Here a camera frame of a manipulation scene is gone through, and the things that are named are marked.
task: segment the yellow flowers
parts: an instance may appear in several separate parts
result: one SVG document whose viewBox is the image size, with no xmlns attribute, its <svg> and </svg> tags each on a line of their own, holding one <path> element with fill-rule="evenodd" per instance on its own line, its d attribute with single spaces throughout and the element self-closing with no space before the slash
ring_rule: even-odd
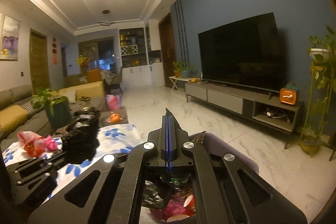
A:
<svg viewBox="0 0 336 224">
<path fill-rule="evenodd" d="M 76 58 L 76 62 L 78 64 L 78 66 L 80 66 L 81 68 L 85 68 L 87 67 L 88 62 L 90 61 L 89 58 L 80 55 L 78 58 Z"/>
</svg>

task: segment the gray sofa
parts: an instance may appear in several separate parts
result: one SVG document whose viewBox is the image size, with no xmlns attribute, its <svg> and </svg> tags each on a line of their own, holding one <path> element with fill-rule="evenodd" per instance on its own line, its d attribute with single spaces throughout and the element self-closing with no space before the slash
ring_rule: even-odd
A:
<svg viewBox="0 0 336 224">
<path fill-rule="evenodd" d="M 31 100 L 32 95 L 33 91 L 30 85 L 22 85 L 9 90 L 0 91 L 0 111 L 12 105 L 23 105 Z M 100 111 L 107 111 L 104 97 L 91 97 L 91 105 Z M 72 112 L 75 112 L 80 109 L 80 105 L 78 103 L 71 104 L 70 108 Z M 54 130 L 49 124 L 47 114 L 45 110 L 42 110 L 7 136 L 3 135 L 3 139 L 0 142 L 1 150 L 5 151 L 12 143 L 17 142 L 17 133 L 21 131 L 32 131 L 43 137 L 46 137 L 48 134 L 54 134 Z"/>
</svg>

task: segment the tv screen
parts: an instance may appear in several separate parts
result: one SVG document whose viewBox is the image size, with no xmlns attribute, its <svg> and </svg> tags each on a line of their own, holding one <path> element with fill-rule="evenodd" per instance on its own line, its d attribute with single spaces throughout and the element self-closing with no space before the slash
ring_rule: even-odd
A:
<svg viewBox="0 0 336 224">
<path fill-rule="evenodd" d="M 198 34 L 203 79 L 279 91 L 286 82 L 284 43 L 273 13 Z"/>
</svg>

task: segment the coffee table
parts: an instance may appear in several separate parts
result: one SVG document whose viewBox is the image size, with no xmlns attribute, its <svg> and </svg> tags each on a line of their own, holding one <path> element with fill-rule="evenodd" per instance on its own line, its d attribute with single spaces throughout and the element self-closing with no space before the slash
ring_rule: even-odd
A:
<svg viewBox="0 0 336 224">
<path fill-rule="evenodd" d="M 58 176 L 56 178 L 57 187 L 45 201 L 63 189 L 104 155 L 129 153 L 133 147 L 143 143 L 136 127 L 131 124 L 116 124 L 100 128 L 97 139 L 100 145 L 96 149 L 96 154 L 93 159 L 85 160 L 81 164 L 67 164 L 58 170 Z M 58 145 L 58 149 L 61 149 L 61 138 L 54 138 L 54 140 Z M 49 159 L 52 154 L 52 152 L 43 153 L 40 158 Z M 20 147 L 19 142 L 11 144 L 11 146 L 3 152 L 2 156 L 6 166 L 30 159 L 28 154 Z"/>
</svg>

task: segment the white cabinet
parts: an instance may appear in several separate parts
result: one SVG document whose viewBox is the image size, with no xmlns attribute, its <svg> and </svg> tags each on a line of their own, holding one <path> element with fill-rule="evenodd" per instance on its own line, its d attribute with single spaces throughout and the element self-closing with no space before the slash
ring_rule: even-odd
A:
<svg viewBox="0 0 336 224">
<path fill-rule="evenodd" d="M 149 20 L 149 34 L 151 38 L 151 50 L 156 51 L 161 49 L 159 21 L 156 19 Z"/>
<path fill-rule="evenodd" d="M 150 65 L 150 67 L 152 84 L 154 84 L 155 86 L 165 85 L 162 62 L 153 63 L 152 65 Z"/>
<path fill-rule="evenodd" d="M 149 66 L 139 66 L 123 69 L 123 86 L 147 85 L 151 83 Z"/>
</svg>

